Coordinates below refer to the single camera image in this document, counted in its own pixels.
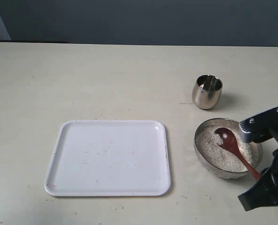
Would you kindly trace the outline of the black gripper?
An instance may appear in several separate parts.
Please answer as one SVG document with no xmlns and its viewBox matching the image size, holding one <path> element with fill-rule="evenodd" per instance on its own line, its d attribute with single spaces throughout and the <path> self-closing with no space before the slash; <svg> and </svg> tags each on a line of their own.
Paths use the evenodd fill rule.
<svg viewBox="0 0 278 225">
<path fill-rule="evenodd" d="M 246 143 L 262 143 L 269 139 L 278 143 L 278 106 L 241 121 L 239 135 Z M 245 211 L 278 207 L 278 149 L 273 152 L 270 168 L 260 175 L 248 191 L 238 196 Z"/>
</svg>

